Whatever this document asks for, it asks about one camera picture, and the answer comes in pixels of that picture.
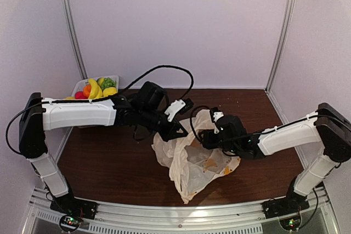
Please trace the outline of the cream printed plastic bag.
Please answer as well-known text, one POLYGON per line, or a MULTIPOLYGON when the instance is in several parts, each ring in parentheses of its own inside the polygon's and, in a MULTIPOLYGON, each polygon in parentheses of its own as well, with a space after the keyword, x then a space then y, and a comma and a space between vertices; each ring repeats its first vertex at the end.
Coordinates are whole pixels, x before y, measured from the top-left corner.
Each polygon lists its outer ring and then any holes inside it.
POLYGON ((240 157, 228 157, 220 149, 208 150, 198 142, 189 119, 180 121, 189 132, 186 137, 165 142, 155 134, 152 149, 158 163, 169 168, 184 204, 188 204, 213 180, 232 173, 241 162, 240 157))

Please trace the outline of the large yellow toy lemon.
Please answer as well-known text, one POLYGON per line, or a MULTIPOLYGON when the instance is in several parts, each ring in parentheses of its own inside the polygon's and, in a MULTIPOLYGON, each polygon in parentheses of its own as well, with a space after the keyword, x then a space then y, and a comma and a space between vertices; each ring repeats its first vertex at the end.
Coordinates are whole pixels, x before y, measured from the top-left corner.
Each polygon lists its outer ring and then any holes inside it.
POLYGON ((118 93, 118 90, 116 87, 108 87, 103 90, 103 97, 108 97, 111 95, 115 95, 118 93))

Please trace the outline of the green toy grape bunch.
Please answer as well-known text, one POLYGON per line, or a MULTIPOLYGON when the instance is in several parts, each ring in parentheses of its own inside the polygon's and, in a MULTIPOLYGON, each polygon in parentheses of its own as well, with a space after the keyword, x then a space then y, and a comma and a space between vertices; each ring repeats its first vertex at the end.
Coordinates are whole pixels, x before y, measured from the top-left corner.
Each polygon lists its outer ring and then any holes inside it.
POLYGON ((111 79, 109 77, 106 77, 106 78, 104 78, 103 82, 101 83, 101 89, 105 90, 105 89, 111 88, 111 87, 116 88, 116 84, 117 84, 116 81, 114 81, 113 79, 111 79))

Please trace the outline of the yellow toy banana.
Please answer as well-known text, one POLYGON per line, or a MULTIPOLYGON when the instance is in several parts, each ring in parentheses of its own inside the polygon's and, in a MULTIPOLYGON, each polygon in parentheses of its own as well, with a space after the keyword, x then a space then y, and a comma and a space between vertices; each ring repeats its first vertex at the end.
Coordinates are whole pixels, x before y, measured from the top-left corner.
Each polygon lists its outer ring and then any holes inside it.
POLYGON ((92 78, 88 80, 91 87, 88 99, 100 99, 103 97, 103 91, 99 86, 98 82, 92 78))

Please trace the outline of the orange toy fruit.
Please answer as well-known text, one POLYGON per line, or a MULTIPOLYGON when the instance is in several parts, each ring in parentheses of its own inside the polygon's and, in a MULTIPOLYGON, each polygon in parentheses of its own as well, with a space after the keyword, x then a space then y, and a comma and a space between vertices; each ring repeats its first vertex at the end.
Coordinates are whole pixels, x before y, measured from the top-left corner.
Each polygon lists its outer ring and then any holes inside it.
POLYGON ((83 88, 83 93, 84 93, 84 95, 85 95, 86 98, 89 98, 91 89, 92 89, 92 88, 91 88, 91 85, 90 85, 90 84, 86 85, 86 86, 83 88))

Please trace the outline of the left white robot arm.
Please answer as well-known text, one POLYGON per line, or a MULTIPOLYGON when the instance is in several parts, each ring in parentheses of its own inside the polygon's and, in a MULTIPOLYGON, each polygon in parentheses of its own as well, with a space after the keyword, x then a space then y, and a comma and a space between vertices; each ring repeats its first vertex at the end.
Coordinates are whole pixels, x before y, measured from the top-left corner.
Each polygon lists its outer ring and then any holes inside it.
POLYGON ((152 82, 144 83, 140 91, 129 96, 118 93, 100 99, 52 100, 33 93, 20 114, 20 154, 30 161, 59 211, 68 215, 91 211, 96 203, 85 203, 74 197, 49 153, 45 132, 65 127, 128 125, 156 132, 165 142, 186 137, 188 132, 176 120, 176 115, 192 108, 193 103, 180 98, 168 104, 165 110, 159 110, 160 103, 167 98, 167 92, 152 82))

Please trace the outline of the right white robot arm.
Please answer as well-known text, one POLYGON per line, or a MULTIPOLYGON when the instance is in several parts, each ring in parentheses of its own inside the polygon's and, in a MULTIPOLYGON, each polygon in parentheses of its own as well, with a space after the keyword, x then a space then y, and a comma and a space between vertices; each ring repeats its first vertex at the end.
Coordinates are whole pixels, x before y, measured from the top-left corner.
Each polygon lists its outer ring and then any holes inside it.
POLYGON ((322 145, 317 157, 292 180, 281 208, 294 212, 330 172, 350 160, 350 121, 328 103, 293 122, 248 133, 237 116, 210 110, 214 129, 199 132, 197 139, 206 149, 221 149, 242 159, 262 159, 286 149, 307 144, 322 145))

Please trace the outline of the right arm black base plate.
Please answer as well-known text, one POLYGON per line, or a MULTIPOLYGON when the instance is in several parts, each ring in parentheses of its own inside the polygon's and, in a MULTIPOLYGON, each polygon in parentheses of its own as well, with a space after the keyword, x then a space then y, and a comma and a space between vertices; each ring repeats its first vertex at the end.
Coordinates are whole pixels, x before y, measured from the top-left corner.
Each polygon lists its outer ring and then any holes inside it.
POLYGON ((283 197, 265 201, 262 203, 262 207, 265 218, 270 219, 298 213, 301 210, 308 209, 310 205, 306 199, 283 197))

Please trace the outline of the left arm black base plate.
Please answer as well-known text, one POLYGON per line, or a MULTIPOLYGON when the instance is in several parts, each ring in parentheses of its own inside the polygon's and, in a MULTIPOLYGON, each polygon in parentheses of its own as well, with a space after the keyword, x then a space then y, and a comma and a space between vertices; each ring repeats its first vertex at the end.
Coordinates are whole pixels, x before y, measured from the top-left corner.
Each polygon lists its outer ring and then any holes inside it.
POLYGON ((76 219, 95 219, 98 204, 71 196, 54 197, 50 209, 76 219))

